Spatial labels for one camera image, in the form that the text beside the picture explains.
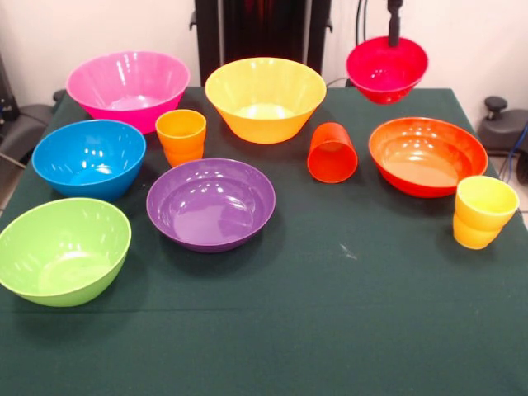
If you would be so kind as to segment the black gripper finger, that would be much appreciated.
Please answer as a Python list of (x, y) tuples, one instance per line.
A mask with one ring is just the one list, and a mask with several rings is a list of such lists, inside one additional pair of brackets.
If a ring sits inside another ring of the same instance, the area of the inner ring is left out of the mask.
[(388, 0), (387, 9), (390, 14), (389, 18), (389, 46), (396, 47), (400, 35), (400, 16), (399, 11), (403, 5), (403, 0)]

